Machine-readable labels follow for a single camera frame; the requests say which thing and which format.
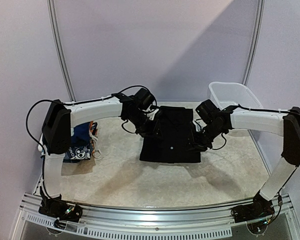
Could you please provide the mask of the black garment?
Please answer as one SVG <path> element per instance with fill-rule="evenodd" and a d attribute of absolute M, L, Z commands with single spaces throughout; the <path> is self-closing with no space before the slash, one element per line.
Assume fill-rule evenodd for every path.
<path fill-rule="evenodd" d="M 193 109 L 160 106 L 152 135 L 143 138 L 139 160 L 151 163 L 197 164 L 201 153 L 193 148 Z"/>

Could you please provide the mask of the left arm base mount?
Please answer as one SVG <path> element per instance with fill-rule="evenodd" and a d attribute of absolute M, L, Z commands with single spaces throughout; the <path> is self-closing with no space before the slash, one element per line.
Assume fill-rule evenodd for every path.
<path fill-rule="evenodd" d="M 78 204 L 68 203 L 61 196 L 49 198 L 42 187 L 39 188 L 41 204 L 38 212 L 41 215 L 55 218 L 53 227 L 64 230 L 67 222 L 78 223 L 83 214 L 83 208 Z"/>

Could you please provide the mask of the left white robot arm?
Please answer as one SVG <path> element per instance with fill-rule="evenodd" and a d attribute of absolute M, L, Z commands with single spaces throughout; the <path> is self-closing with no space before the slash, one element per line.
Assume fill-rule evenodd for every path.
<path fill-rule="evenodd" d="M 123 92 L 79 102 L 50 103 L 44 119 L 38 148 L 42 152 L 42 184 L 40 194 L 48 198 L 45 209 L 53 216 L 64 213 L 64 205 L 56 200 L 61 195 L 61 171 L 65 153 L 71 146 L 71 130 L 81 124 L 106 118 L 121 118 L 131 122 L 135 133 L 142 137 L 155 132 L 157 100 L 146 88 L 141 87 L 133 95 Z"/>

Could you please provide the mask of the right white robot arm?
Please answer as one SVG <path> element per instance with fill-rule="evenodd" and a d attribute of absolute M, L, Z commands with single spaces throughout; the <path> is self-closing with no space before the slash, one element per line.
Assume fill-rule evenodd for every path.
<path fill-rule="evenodd" d="M 194 131 L 190 137 L 190 150 L 193 152 L 212 149 L 214 139 L 230 130 L 266 132 L 283 138 L 282 153 L 277 166 L 256 194 L 260 199 L 248 208 L 252 218 L 259 218 L 268 210 L 267 202 L 273 199 L 300 166 L 300 108 L 273 110 L 248 108 L 237 104 L 219 109 L 208 99 L 195 111 L 205 126 Z"/>

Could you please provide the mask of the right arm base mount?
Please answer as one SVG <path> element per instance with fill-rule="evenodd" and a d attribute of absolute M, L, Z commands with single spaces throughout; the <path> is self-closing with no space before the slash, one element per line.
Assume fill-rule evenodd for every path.
<path fill-rule="evenodd" d="M 248 231 L 255 235 L 263 235 L 268 226 L 273 223 L 281 213 L 283 200 L 281 194 L 277 193 L 279 210 L 276 212 L 272 200 L 265 200 L 258 192 L 252 203 L 237 205 L 230 211 L 235 223 L 246 222 Z"/>

